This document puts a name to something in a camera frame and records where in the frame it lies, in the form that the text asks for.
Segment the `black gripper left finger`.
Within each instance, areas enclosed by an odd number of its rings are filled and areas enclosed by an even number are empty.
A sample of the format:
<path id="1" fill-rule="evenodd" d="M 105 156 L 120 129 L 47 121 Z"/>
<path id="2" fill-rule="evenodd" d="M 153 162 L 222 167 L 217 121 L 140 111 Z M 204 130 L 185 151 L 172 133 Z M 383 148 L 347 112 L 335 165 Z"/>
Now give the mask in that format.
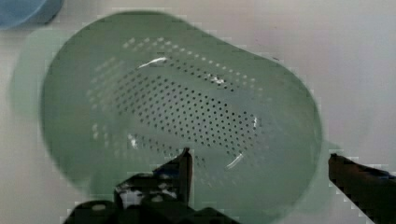
<path id="1" fill-rule="evenodd" d="M 190 149 L 162 164 L 151 173 L 132 175 L 114 188 L 114 202 L 120 207 L 140 205 L 150 196 L 169 196 L 188 204 L 191 194 L 192 156 Z"/>

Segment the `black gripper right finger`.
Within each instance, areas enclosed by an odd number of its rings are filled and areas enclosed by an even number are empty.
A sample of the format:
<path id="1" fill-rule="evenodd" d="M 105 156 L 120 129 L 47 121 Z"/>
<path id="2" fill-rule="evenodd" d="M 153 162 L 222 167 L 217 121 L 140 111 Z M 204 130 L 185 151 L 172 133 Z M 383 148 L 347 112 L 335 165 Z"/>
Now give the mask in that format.
<path id="1" fill-rule="evenodd" d="M 395 224 L 395 176 L 332 153 L 329 179 L 374 224 Z"/>

